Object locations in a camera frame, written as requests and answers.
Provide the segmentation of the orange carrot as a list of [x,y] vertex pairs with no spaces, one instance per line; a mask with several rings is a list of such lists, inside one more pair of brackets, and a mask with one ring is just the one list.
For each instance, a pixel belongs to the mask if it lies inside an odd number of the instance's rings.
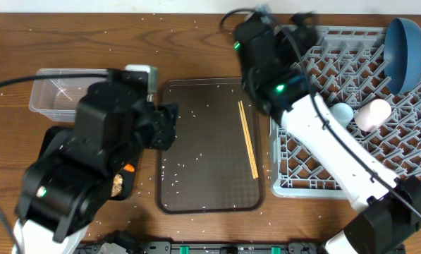
[[135,167],[132,164],[125,165],[123,169],[125,171],[128,171],[128,172],[134,172],[135,171]]

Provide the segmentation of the brown food scrap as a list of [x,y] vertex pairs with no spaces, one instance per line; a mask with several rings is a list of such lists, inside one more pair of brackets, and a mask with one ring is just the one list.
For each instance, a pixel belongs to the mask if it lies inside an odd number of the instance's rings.
[[113,186],[111,190],[111,197],[116,197],[117,195],[121,194],[123,190],[123,177],[120,174],[115,175]]

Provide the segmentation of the light blue cup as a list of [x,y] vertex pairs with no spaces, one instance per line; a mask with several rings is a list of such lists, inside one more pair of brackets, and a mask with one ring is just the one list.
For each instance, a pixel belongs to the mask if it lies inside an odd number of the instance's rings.
[[346,103],[338,103],[332,106],[330,109],[333,117],[340,123],[344,128],[348,126],[354,117],[353,109]]

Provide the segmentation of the pink cup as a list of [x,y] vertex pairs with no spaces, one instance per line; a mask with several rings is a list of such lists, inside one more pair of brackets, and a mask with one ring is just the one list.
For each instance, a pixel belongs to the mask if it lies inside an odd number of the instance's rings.
[[358,110],[354,120],[360,130],[372,132],[377,130],[390,115],[390,104],[383,99],[374,99]]

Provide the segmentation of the blue plate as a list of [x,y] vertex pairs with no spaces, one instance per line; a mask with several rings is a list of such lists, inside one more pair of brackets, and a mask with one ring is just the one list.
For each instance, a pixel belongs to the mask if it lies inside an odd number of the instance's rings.
[[394,18],[384,40],[384,69],[394,95],[411,91],[421,79],[421,29],[407,18]]

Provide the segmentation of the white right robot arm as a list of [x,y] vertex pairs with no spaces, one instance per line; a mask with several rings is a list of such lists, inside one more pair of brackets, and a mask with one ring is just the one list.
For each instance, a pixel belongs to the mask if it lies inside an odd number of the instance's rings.
[[392,252],[421,229],[421,181],[374,158],[333,117],[305,69],[293,68],[317,43],[313,13],[295,14],[290,30],[263,7],[246,12],[232,32],[244,91],[316,157],[357,213],[322,252]]

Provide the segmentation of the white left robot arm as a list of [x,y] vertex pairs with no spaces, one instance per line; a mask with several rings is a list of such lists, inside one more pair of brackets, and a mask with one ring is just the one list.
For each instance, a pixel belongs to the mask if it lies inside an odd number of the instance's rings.
[[14,253],[72,253],[97,211],[112,198],[114,178],[146,149],[176,138],[176,104],[157,105],[157,70],[129,65],[94,73],[72,128],[50,128],[23,177],[17,221],[0,222]]

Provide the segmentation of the black waste tray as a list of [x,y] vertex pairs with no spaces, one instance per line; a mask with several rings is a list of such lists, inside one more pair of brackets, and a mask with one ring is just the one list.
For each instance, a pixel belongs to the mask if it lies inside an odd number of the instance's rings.
[[[61,131],[71,132],[73,130],[72,127],[67,126],[52,126],[51,128],[48,128],[44,134],[44,139],[42,141],[42,146],[39,150],[38,158],[41,159],[43,155],[45,155],[48,146],[52,142],[52,140],[55,138],[58,133]],[[136,176],[136,166],[138,164],[138,158],[132,159],[129,161],[129,164],[132,164],[135,167],[134,172],[128,172],[124,169],[120,170],[118,174],[122,175],[123,177],[123,190],[121,194],[117,195],[116,197],[110,197],[110,200],[115,201],[122,201],[127,198],[129,198],[132,194],[134,182],[135,182],[135,176]]]

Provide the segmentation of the grey dishwasher rack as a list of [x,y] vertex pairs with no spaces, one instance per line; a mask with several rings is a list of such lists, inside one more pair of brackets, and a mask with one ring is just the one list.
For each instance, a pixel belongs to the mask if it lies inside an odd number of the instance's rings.
[[[371,133],[351,121],[348,132],[373,157],[401,178],[421,180],[421,78],[410,91],[393,95],[384,75],[384,28],[319,26],[319,41],[304,55],[310,82],[327,106],[339,102],[354,111],[374,99],[391,106],[386,122]],[[269,131],[269,175],[279,198],[344,199],[340,186],[308,149],[272,121]]]

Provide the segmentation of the brown serving tray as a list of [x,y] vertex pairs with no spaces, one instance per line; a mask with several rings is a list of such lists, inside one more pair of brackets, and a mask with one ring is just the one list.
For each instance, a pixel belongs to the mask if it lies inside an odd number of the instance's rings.
[[170,80],[159,94],[176,103],[176,139],[157,156],[156,203],[166,214],[256,210],[264,201],[254,178],[238,105],[243,104],[257,168],[262,168],[258,113],[240,78]]

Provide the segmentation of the clear plastic bin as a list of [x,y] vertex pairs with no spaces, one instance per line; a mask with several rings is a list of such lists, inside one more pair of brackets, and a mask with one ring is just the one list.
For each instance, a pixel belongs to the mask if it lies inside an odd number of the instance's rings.
[[55,78],[36,80],[32,86],[29,109],[52,121],[73,123],[75,108],[90,85],[105,78]]

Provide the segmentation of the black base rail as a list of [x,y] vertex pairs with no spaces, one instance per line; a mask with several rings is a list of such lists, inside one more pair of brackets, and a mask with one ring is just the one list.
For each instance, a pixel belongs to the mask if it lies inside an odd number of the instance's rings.
[[73,254],[322,254],[318,243],[172,243],[141,242],[127,231],[115,231],[95,242],[79,243]]

